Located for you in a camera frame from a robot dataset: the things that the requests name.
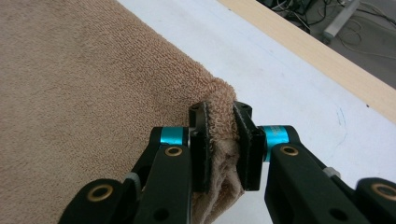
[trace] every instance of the pinched towel fabric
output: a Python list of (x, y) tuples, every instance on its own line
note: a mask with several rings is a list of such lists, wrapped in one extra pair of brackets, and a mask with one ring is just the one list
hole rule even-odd
[(0, 223), (56, 223), (97, 178), (122, 180), (154, 126), (208, 101), (210, 223), (243, 193), (233, 88), (113, 0), (0, 1)]

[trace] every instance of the white table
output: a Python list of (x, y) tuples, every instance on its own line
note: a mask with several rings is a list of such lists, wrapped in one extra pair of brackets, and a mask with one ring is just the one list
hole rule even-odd
[[(371, 176), (396, 182), (395, 124), (221, 3), (120, 2), (234, 86), (238, 100), (253, 107), (256, 125), (294, 126), (305, 146), (350, 187)], [(265, 163), (262, 190), (247, 192), (216, 223), (271, 223), (263, 200), (267, 172)]]

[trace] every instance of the terry cloth fabric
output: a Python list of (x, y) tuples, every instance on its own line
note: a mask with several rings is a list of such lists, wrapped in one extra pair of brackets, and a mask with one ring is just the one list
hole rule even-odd
[(154, 126), (208, 101), (210, 223), (243, 193), (233, 88), (111, 0), (0, 1), (0, 223), (56, 223), (97, 178), (122, 181)]

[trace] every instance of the gray floor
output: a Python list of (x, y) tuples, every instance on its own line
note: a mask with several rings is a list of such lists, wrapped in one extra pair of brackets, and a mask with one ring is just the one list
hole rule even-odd
[[(361, 3), (378, 7), (396, 20), (396, 0), (361, 0)], [(323, 8), (323, 0), (317, 0), (306, 13), (308, 23), (321, 19)], [(364, 4), (359, 9), (373, 12)], [(322, 32), (340, 10), (342, 7), (332, 0), (327, 6), (326, 19), (310, 26), (311, 35), (322, 40)], [(396, 89), (396, 26), (390, 22), (356, 11), (328, 46)]]

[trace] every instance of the towel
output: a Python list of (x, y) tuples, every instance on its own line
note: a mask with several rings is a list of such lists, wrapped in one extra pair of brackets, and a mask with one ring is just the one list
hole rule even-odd
[(56, 223), (98, 178), (122, 181), (154, 126), (209, 105), (211, 190), (192, 223), (243, 193), (233, 88), (114, 0), (0, 1), (0, 223)]

